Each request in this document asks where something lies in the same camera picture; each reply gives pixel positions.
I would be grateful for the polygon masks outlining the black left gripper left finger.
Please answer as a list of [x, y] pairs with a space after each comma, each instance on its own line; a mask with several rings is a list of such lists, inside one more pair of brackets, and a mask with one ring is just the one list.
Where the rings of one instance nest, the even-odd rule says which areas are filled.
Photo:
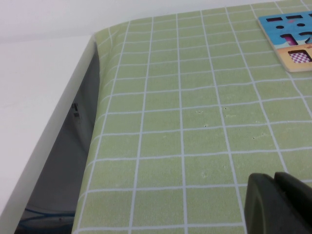
[[310, 234], [312, 221], [305, 221], [285, 193], [267, 174], [248, 179], [244, 208], [249, 234]]

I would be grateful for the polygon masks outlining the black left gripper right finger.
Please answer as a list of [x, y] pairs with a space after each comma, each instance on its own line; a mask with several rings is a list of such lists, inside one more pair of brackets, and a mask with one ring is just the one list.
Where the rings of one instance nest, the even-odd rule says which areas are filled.
[[286, 172], [276, 172], [274, 180], [305, 221], [312, 220], [312, 188]]

